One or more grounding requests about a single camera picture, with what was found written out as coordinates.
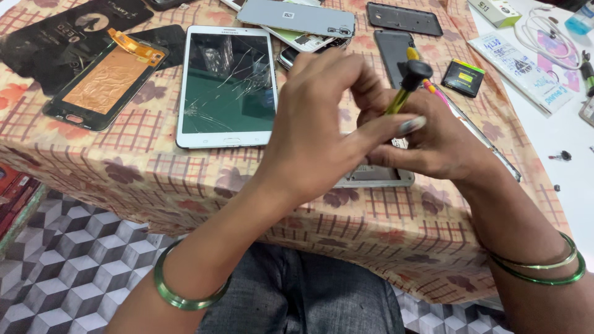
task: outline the blue bottle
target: blue bottle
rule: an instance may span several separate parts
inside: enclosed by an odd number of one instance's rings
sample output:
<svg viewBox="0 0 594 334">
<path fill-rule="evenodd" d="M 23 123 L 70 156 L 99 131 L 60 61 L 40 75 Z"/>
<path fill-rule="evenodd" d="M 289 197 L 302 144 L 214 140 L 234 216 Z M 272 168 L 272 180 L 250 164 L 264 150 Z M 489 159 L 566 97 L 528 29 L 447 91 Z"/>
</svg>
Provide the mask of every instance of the blue bottle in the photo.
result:
<svg viewBox="0 0 594 334">
<path fill-rule="evenodd" d="M 579 35 L 587 34 L 594 28 L 594 0 L 585 3 L 567 21 L 565 26 L 569 31 Z"/>
</svg>

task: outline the green bangle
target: green bangle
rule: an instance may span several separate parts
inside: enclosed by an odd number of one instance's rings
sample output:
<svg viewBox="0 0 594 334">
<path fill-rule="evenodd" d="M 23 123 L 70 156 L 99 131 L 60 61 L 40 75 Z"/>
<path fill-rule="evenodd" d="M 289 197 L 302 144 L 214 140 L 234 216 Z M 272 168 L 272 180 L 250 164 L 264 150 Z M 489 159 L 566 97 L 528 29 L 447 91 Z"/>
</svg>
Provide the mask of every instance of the green bangle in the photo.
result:
<svg viewBox="0 0 594 334">
<path fill-rule="evenodd" d="M 517 267 L 530 268 L 530 269 L 553 269 L 553 268 L 563 267 L 563 266 L 567 265 L 569 262 L 573 261 L 573 259 L 576 258 L 577 248 L 576 248 L 575 242 L 573 242 L 573 240 L 567 234 L 565 234 L 563 232 L 559 232 L 559 234 L 561 234 L 561 236 L 565 239 L 565 241 L 567 242 L 567 244 L 569 245 L 569 248 L 570 248 L 569 256 L 567 256 L 567 258 L 565 258 L 565 260 L 563 260 L 559 263 L 527 264 L 527 263 L 521 263 L 521 262 L 516 262 L 516 261 L 505 259 L 505 258 L 493 253 L 492 251 L 489 251 L 489 253 L 492 258 L 497 259 L 499 262 L 502 262 L 505 264 L 512 264 L 513 266 L 517 266 Z"/>
<path fill-rule="evenodd" d="M 584 276 L 584 274 L 586 273 L 586 262 L 584 261 L 584 258 L 582 257 L 582 255 L 580 254 L 580 252 L 577 252 L 577 261 L 579 262 L 579 266 L 577 268 L 577 271 L 575 272 L 575 274 L 573 274 L 572 276 L 566 277 L 566 278 L 559 278 L 559 279 L 538 279 L 538 278 L 532 278 L 529 276 L 526 276 L 524 274 L 521 274 L 515 270 L 513 270 L 512 268 L 506 266 L 503 264 L 503 262 L 499 261 L 496 257 L 494 257 L 493 255 L 491 255 L 491 258 L 493 259 L 493 261 L 499 265 L 499 267 L 502 267 L 503 270 L 505 270 L 506 272 L 512 274 L 513 276 L 517 277 L 517 278 L 521 278 L 525 281 L 529 281 L 529 282 L 533 282 L 533 283 L 538 283 L 538 284 L 544 284 L 544 285 L 565 285 L 565 284 L 570 284 L 573 283 L 575 281 L 577 281 L 578 279 L 582 278 L 582 276 Z"/>
<path fill-rule="evenodd" d="M 159 259 L 157 260 L 157 263 L 154 266 L 154 284 L 161 297 L 163 297 L 163 299 L 170 305 L 173 305 L 178 309 L 184 311 L 200 310 L 201 308 L 208 307 L 216 303 L 219 299 L 221 299 L 221 297 L 225 294 L 225 292 L 227 292 L 227 289 L 229 288 L 229 283 L 231 282 L 231 275 L 229 275 L 229 279 L 227 279 L 227 282 L 223 284 L 223 286 L 221 286 L 219 290 L 217 290 L 217 292 L 205 299 L 188 300 L 178 296 L 165 284 L 165 280 L 163 279 L 163 263 L 165 262 L 165 257 L 167 256 L 167 254 L 169 254 L 169 252 L 180 242 L 181 240 L 177 240 L 176 242 L 171 244 L 171 246 L 167 247 L 163 254 L 159 256 Z"/>
</svg>

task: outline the cracked glass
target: cracked glass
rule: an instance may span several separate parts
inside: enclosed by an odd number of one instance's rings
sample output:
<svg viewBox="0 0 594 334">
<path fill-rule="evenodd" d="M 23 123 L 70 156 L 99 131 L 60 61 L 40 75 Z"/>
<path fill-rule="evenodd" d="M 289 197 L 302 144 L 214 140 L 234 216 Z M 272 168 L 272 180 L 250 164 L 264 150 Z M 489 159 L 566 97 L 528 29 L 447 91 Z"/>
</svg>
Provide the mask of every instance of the cracked glass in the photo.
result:
<svg viewBox="0 0 594 334">
<path fill-rule="evenodd" d="M 275 115 L 265 36 L 190 36 L 182 133 L 271 131 Z"/>
</svg>

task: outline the copper foil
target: copper foil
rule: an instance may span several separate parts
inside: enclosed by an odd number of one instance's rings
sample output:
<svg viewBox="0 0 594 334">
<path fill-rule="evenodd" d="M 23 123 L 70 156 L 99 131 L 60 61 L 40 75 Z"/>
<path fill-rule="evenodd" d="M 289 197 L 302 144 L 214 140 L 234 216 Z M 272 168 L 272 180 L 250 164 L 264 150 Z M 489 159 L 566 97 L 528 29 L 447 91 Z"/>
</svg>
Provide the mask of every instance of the copper foil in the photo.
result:
<svg viewBox="0 0 594 334">
<path fill-rule="evenodd" d="M 107 114 L 146 70 L 147 65 L 137 58 L 120 47 L 115 48 L 62 100 Z"/>
</svg>

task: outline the geometric cube pattern floor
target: geometric cube pattern floor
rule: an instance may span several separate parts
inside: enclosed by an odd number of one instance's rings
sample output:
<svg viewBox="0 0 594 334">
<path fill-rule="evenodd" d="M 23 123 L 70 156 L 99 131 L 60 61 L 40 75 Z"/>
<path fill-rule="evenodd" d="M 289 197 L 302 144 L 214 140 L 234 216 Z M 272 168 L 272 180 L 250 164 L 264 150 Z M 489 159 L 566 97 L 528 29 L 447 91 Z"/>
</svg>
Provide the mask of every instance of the geometric cube pattern floor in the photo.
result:
<svg viewBox="0 0 594 334">
<path fill-rule="evenodd" d="M 103 332 L 176 240 L 146 227 L 50 191 L 0 261 L 0 333 Z M 510 333 L 476 304 L 430 305 L 394 291 L 414 332 Z"/>
</svg>

